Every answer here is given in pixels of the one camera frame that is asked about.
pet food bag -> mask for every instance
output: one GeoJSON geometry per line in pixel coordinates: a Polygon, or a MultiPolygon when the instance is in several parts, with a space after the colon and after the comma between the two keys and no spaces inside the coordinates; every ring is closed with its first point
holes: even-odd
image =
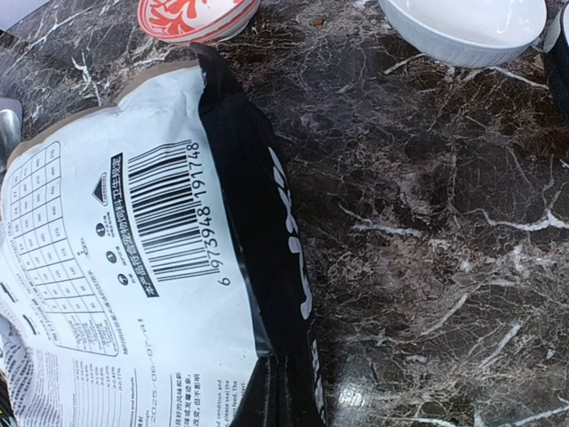
{"type": "Polygon", "coordinates": [[[11,156],[1,368],[20,427],[325,426],[275,135],[193,47],[11,156]]]}

white lettering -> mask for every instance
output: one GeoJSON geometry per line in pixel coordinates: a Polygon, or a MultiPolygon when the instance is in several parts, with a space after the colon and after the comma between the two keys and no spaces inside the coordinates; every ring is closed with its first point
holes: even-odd
{"type": "MultiPolygon", "coordinates": [[[[278,193],[280,194],[284,208],[286,209],[286,229],[290,234],[298,234],[299,226],[293,215],[293,199],[291,197],[291,191],[287,189],[288,184],[286,182],[285,169],[283,168],[283,165],[281,165],[275,151],[271,147],[268,148],[268,151],[270,152],[270,156],[273,158],[273,176],[276,184],[278,185],[278,193]]],[[[304,295],[306,296],[306,300],[301,304],[301,314],[302,317],[307,320],[312,312],[312,292],[310,291],[309,279],[305,274],[306,268],[304,264],[302,245],[297,237],[290,236],[288,239],[288,247],[292,254],[298,254],[299,256],[302,288],[304,290],[304,295]]]]}

red and white bowl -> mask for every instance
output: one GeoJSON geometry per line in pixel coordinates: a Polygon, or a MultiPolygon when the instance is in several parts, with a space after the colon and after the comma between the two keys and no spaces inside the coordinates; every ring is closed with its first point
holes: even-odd
{"type": "Polygon", "coordinates": [[[237,36],[257,12],[260,0],[140,0],[138,19],[152,37],[187,44],[237,36]]]}

dark marble surface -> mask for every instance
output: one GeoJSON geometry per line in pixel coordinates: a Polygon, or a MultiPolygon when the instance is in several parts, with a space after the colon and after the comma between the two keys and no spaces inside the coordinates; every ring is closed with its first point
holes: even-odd
{"type": "MultiPolygon", "coordinates": [[[[24,137],[191,57],[135,11],[52,0],[0,36],[24,137]]],[[[539,52],[449,68],[365,0],[265,0],[220,50],[289,156],[332,426],[569,425],[569,133],[539,52]]]]}

barcode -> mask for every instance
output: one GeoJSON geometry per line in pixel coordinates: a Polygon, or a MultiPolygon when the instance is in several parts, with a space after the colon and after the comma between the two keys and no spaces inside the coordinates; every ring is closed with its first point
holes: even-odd
{"type": "Polygon", "coordinates": [[[219,273],[210,264],[198,224],[188,167],[191,141],[166,144],[128,162],[134,222],[158,282],[219,273]]]}

